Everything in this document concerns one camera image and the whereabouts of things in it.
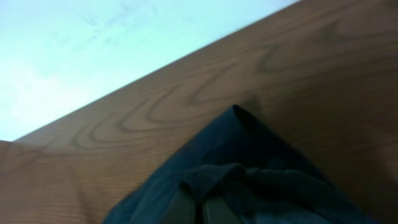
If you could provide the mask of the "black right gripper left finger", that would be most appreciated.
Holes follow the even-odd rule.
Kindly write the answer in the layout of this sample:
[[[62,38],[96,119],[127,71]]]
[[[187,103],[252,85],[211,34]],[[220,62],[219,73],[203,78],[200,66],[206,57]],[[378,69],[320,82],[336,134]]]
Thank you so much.
[[[159,224],[195,224],[196,204],[189,190],[179,188]]]

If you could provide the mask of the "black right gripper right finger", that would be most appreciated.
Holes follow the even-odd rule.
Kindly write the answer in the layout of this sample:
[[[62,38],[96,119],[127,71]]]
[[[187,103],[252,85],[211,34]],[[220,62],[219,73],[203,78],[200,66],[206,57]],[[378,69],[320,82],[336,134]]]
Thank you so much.
[[[203,202],[204,224],[242,224],[223,197],[212,197]]]

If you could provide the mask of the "dark navy blue shorts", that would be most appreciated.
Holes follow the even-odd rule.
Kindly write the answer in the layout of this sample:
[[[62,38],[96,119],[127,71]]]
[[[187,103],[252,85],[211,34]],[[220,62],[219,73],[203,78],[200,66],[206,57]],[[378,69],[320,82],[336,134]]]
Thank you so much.
[[[159,223],[179,188],[195,223],[223,197],[242,223],[371,223],[312,162],[234,105],[165,161],[108,213],[106,223]]]

